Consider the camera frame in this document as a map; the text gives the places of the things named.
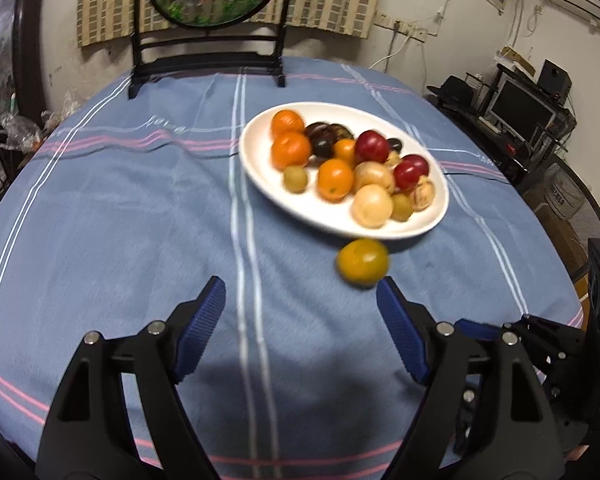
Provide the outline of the green orange tomato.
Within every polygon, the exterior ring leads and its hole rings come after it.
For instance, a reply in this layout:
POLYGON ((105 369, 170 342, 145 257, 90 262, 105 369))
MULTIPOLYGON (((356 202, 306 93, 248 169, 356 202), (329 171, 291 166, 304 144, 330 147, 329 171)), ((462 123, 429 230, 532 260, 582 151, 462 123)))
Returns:
POLYGON ((340 249, 336 268, 348 283, 358 287, 372 287, 389 271, 388 248, 370 238, 359 238, 340 249))

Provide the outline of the medium striped pepino melon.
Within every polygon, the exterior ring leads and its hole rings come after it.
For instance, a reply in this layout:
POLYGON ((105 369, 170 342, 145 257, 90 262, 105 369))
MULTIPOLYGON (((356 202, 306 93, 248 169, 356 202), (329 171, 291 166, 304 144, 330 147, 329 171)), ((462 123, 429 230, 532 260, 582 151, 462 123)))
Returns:
POLYGON ((424 211, 432 205, 436 198, 436 187, 428 177, 420 176, 416 186, 410 193, 410 201, 414 211, 424 211))

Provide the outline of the red cherry tomato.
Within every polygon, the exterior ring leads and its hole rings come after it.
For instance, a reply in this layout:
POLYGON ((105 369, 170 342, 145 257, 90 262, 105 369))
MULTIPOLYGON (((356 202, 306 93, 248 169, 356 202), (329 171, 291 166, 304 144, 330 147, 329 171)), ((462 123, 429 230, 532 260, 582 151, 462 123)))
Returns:
POLYGON ((406 160, 402 160, 393 168, 393 177, 396 181, 396 188, 403 192, 411 192, 418 185, 422 172, 417 166, 406 160))

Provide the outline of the tan pepino melon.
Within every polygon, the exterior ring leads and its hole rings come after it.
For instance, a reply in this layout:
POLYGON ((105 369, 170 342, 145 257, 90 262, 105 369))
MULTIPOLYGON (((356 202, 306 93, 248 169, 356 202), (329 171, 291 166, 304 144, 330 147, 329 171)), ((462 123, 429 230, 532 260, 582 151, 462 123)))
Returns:
POLYGON ((371 184, 381 186, 389 194, 396 189, 393 172, 387 166, 379 162, 360 162, 353 170, 352 193, 371 184))

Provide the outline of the orange tangerine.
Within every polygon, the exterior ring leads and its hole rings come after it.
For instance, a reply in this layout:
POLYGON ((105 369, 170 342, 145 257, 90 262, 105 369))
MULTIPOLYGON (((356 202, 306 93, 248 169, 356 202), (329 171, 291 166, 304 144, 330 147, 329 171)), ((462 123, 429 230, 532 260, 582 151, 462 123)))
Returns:
POLYGON ((317 170, 317 192, 328 202, 343 200, 353 186, 353 170, 345 162, 332 158, 317 170))

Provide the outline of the large red plum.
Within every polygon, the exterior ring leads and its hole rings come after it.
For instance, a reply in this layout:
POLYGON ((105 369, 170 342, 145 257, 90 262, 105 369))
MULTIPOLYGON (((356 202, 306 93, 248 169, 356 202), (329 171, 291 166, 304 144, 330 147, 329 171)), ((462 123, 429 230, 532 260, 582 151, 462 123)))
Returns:
POLYGON ((355 140, 355 157, 359 162, 383 164, 390 154, 390 144, 375 130, 366 130, 355 140))

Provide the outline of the dark purple small fruit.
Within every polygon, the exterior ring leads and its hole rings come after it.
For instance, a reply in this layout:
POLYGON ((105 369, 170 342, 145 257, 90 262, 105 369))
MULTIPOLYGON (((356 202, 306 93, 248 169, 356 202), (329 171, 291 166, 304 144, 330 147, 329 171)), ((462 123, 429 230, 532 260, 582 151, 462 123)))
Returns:
POLYGON ((317 159, 330 159, 334 156, 335 141, 329 134, 321 134, 311 139, 312 154, 317 159))

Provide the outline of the dark chestnut fruit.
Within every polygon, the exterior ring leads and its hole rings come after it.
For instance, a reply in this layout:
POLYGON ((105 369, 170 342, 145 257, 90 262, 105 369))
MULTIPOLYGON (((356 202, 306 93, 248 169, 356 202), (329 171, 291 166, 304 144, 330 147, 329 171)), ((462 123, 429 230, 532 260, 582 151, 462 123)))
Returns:
POLYGON ((303 134, 307 138, 312 139, 314 138, 314 136, 320 136, 327 127, 327 122, 312 122, 312 124, 306 126, 306 128, 303 131, 303 134))

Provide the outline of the pale peeled round fruit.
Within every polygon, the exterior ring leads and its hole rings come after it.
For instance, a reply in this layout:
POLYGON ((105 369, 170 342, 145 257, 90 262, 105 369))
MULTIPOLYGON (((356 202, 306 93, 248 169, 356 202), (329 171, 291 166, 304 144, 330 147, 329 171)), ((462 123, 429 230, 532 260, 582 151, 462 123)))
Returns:
POLYGON ((362 186, 355 193, 351 214, 356 223, 363 228, 381 228, 390 219, 392 212, 391 196, 379 184, 362 186))

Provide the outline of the red plum on plate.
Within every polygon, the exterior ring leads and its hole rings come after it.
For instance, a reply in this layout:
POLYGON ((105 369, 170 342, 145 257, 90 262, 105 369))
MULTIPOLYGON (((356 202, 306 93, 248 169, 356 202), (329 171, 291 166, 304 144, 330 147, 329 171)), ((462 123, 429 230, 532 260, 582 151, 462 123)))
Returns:
POLYGON ((429 176, 429 164, 426 158, 417 154, 408 154, 402 160, 415 167, 423 176, 429 176))

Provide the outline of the white oval plate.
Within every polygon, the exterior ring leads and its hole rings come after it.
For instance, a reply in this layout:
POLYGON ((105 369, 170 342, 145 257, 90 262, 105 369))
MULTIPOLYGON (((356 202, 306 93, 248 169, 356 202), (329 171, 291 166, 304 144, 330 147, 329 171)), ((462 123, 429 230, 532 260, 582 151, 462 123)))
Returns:
POLYGON ((354 107, 292 102, 269 108, 242 130, 239 158, 273 203, 347 237, 419 236, 449 207, 445 176, 426 148, 354 107))

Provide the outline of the dark small fruit plate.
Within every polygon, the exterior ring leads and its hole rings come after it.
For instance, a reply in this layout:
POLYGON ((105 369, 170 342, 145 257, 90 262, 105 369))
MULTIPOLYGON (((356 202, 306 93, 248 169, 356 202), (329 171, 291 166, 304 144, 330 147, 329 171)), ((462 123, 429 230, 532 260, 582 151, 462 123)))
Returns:
POLYGON ((402 151, 403 148, 403 143, 400 139, 397 138, 390 138, 387 140, 389 146, 390 146, 390 150, 391 151, 395 151, 400 153, 400 151, 402 151))

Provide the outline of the yellow orange tomato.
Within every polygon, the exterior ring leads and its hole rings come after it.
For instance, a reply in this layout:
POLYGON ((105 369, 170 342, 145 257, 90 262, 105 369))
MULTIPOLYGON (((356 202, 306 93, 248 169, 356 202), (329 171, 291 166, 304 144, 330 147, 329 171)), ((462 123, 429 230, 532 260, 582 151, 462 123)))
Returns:
POLYGON ((350 168, 356 165, 355 140, 340 139, 332 147, 334 157, 345 162, 350 168))

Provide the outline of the orange tangerine plate front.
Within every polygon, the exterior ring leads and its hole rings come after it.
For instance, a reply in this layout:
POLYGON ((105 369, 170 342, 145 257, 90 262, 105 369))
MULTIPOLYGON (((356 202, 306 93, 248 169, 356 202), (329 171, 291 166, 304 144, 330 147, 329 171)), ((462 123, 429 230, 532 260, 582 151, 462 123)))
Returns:
POLYGON ((309 139, 300 132, 288 131, 276 136, 271 146, 272 166, 283 171, 290 166, 305 167, 312 155, 309 139))

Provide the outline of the orange tangerine plate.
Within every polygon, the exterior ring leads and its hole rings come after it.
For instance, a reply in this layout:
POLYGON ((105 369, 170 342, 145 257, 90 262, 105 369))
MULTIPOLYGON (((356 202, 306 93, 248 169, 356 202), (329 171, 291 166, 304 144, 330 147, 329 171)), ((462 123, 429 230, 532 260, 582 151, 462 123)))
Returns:
POLYGON ((309 139, 300 132, 288 131, 276 136, 271 146, 272 166, 283 171, 290 166, 305 167, 312 155, 309 139))
POLYGON ((304 120, 294 110, 278 110, 270 123, 270 133, 273 139, 287 132, 302 133, 304 128, 306 128, 304 120))

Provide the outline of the dark brown mangosteen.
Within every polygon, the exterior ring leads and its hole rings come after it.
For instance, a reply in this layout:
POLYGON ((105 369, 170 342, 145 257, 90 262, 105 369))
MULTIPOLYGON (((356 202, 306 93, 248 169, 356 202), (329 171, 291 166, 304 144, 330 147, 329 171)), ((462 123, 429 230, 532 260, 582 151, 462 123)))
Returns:
POLYGON ((326 128, 326 131, 334 143, 340 140, 352 140, 354 138, 353 133, 347 127, 340 124, 330 124, 326 128))

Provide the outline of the orange tangerine plate back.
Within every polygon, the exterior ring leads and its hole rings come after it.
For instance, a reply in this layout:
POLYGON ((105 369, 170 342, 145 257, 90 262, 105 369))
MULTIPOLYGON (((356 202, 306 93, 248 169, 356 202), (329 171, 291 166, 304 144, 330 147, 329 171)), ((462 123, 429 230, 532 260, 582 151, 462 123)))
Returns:
POLYGON ((287 132, 302 133, 304 128, 306 128, 304 120, 294 110, 278 110, 270 123, 270 133, 273 139, 287 132))

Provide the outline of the computer monitor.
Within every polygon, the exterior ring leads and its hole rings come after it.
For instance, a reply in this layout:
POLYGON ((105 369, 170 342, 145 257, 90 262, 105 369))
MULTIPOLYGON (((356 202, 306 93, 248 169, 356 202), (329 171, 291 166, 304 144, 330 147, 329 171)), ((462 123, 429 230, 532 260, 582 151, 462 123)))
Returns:
POLYGON ((513 77, 502 75, 486 118, 515 138, 535 145, 542 131, 555 119, 556 112, 513 77))

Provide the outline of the black hat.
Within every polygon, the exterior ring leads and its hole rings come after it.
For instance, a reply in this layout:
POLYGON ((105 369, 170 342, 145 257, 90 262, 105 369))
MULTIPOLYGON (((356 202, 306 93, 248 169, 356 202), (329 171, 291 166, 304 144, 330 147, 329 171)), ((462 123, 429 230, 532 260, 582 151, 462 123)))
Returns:
POLYGON ((473 110, 475 89, 467 81, 457 76, 449 76, 441 86, 426 85, 426 90, 434 96, 434 105, 437 108, 455 107, 459 110, 473 110))

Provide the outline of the clear plastic bag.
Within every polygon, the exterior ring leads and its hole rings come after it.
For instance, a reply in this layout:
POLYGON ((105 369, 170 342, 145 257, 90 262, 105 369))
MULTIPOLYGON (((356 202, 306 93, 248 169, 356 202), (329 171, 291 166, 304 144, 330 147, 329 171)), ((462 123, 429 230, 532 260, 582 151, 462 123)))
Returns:
POLYGON ((41 130, 31 119, 12 113, 0 116, 0 148, 33 153, 42 141, 41 130))

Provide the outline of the black speaker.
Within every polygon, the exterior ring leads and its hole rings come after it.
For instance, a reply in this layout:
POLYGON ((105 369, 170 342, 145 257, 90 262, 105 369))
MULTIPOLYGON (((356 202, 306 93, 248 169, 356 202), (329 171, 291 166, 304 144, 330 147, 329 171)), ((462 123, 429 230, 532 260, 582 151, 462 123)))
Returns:
POLYGON ((572 87, 569 74, 550 60, 544 61, 536 84, 560 106, 565 105, 572 87))

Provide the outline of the round goldfish screen ornament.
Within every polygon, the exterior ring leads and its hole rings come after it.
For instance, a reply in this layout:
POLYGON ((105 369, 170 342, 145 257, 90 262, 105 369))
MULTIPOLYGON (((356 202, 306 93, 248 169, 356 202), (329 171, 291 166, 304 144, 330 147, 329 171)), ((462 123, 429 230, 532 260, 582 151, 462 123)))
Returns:
POLYGON ((251 70, 273 77, 276 86, 286 86, 283 50, 286 40, 290 0, 282 0, 279 17, 266 34, 229 34, 227 29, 247 23, 273 2, 273 0, 133 0, 132 60, 129 98, 135 99, 140 89, 164 76, 203 72, 206 70, 251 70), (149 4, 166 24, 185 30, 185 36, 163 40, 143 40, 140 12, 149 4), (266 42, 272 46, 270 53, 257 51, 195 52, 163 56, 146 61, 143 54, 152 49, 179 44, 243 44, 266 42))

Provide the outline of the checkered curtain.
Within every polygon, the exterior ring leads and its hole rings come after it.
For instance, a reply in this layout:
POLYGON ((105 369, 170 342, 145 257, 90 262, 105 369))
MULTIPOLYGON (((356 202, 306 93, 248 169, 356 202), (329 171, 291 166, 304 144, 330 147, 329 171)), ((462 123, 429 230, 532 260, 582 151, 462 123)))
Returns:
MULTIPOLYGON (((326 32, 365 38, 374 22, 378 0, 290 0, 286 23, 326 32)), ((252 21, 274 24, 282 0, 273 0, 252 21)), ((78 0, 76 41, 84 48, 123 38, 132 32, 133 0, 78 0)), ((140 12, 141 32, 158 32, 172 26, 159 18, 149 4, 140 12)))

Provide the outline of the dark framed mirror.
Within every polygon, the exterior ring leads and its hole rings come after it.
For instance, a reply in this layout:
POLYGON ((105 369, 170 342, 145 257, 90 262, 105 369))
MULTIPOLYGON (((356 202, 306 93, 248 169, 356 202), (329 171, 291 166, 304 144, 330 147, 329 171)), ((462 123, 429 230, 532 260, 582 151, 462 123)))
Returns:
POLYGON ((0 116, 13 108, 37 125, 47 110, 41 18, 42 0, 0 0, 0 116))

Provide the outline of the wall power strip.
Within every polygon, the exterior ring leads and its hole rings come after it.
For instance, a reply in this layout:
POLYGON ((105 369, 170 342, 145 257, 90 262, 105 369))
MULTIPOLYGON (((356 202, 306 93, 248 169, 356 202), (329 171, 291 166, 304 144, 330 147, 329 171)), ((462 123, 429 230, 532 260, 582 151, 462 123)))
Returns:
POLYGON ((415 41, 424 44, 428 37, 428 20, 407 21, 400 18, 393 18, 386 12, 376 11, 374 16, 374 25, 383 29, 392 30, 398 35, 410 37, 415 41))

